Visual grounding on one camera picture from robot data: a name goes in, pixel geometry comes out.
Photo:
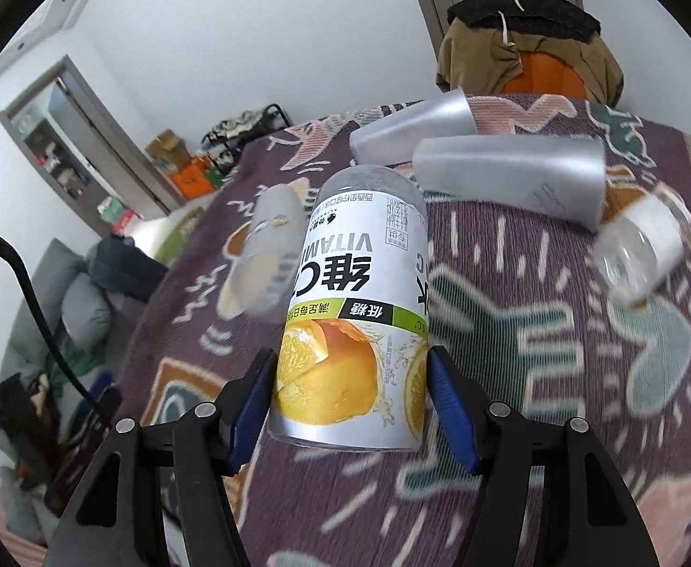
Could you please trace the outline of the orange label vitamin drink cup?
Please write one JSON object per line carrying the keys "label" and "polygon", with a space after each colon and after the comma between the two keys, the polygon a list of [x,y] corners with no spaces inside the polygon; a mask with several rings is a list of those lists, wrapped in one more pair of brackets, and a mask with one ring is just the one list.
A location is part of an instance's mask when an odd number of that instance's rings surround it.
{"label": "orange label vitamin drink cup", "polygon": [[420,448],[428,272],[428,217],[415,183],[375,165],[325,182],[286,311],[273,437],[339,451]]}

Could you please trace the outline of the clear cup white label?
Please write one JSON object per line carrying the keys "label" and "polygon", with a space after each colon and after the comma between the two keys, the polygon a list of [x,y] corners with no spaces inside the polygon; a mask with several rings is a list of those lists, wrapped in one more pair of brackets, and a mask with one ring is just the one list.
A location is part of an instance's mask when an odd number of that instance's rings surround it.
{"label": "clear cup white label", "polygon": [[691,252],[691,210],[661,189],[625,207],[599,232],[592,265],[607,298],[631,307],[646,299]]}

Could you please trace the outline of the frosted translucent plastic cup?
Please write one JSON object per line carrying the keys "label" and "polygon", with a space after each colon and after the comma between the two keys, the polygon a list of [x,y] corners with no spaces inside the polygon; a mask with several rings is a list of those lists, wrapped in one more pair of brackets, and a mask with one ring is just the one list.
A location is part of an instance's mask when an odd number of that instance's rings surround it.
{"label": "frosted translucent plastic cup", "polygon": [[230,277],[233,294],[250,318],[284,320],[306,229],[303,204],[292,187],[277,184],[261,193]]}

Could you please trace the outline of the tall silver paper cup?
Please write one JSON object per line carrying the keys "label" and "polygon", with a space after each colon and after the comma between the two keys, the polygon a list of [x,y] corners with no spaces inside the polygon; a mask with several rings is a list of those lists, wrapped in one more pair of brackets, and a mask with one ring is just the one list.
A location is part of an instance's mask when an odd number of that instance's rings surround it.
{"label": "tall silver paper cup", "polygon": [[592,232],[601,222],[606,156],[597,138],[425,138],[415,148],[412,165],[426,192],[516,207]]}

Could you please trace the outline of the silver cup behind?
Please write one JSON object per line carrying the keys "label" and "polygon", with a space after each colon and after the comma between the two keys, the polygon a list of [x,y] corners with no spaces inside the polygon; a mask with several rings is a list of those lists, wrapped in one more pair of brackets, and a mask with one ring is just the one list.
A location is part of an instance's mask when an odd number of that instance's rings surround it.
{"label": "silver cup behind", "polygon": [[421,101],[367,124],[349,137],[358,164],[393,166],[409,163],[425,138],[476,135],[477,126],[462,88]]}

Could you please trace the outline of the purple patterned woven table cloth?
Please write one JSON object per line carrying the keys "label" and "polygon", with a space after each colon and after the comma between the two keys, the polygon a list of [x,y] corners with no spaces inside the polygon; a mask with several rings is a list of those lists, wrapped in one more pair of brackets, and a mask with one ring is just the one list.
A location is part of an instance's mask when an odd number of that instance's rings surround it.
{"label": "purple patterned woven table cloth", "polygon": [[[600,139],[607,209],[668,186],[691,210],[691,136],[562,96],[475,97],[477,129]],[[353,130],[389,106],[272,133],[243,151],[153,294],[120,372],[122,415],[175,420],[245,372],[277,328],[230,289],[254,202],[285,183],[312,206],[347,168]],[[533,419],[590,422],[637,501],[665,566],[691,566],[691,248],[647,302],[612,303],[589,233],[542,215],[435,196],[428,202],[430,334],[459,370]],[[479,482],[437,420],[417,453],[356,455],[263,438],[226,484],[256,566],[448,566]]]}

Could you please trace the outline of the orange box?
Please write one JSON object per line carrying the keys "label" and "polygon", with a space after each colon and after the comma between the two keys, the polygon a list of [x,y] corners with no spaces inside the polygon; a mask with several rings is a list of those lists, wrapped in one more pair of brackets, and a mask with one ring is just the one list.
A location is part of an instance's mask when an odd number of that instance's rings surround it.
{"label": "orange box", "polygon": [[210,157],[197,156],[185,168],[171,173],[169,178],[187,200],[194,200],[219,189],[225,174]]}

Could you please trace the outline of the grey interior door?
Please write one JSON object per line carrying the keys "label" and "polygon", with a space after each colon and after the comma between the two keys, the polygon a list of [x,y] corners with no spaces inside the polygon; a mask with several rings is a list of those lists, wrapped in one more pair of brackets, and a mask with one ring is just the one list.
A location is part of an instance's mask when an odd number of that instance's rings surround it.
{"label": "grey interior door", "polygon": [[99,236],[121,222],[117,211],[149,222],[185,204],[67,56],[22,90],[0,121],[34,172]]}

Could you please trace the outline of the cardboard box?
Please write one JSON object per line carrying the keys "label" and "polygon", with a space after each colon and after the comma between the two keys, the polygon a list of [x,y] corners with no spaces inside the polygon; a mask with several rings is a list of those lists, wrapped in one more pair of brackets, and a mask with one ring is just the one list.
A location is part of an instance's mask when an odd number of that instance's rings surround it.
{"label": "cardboard box", "polygon": [[184,139],[175,135],[171,129],[165,129],[146,146],[146,152],[161,168],[178,172],[187,168],[192,162],[192,155]]}

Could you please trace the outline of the black shoe rack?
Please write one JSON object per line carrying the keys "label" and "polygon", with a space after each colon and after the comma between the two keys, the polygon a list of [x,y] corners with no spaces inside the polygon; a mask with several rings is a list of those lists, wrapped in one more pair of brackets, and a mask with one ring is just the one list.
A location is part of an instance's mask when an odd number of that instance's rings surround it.
{"label": "black shoe rack", "polygon": [[215,124],[201,139],[201,151],[228,172],[241,160],[245,146],[290,124],[288,114],[277,104],[244,110],[237,118]]}

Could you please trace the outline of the brown coat on chair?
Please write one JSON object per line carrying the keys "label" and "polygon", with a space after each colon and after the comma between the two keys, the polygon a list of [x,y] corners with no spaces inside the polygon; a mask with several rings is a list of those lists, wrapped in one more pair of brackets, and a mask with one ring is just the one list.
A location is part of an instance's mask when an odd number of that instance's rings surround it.
{"label": "brown coat on chair", "polygon": [[601,23],[570,1],[462,0],[447,21],[435,73],[443,92],[619,104],[625,79]]}

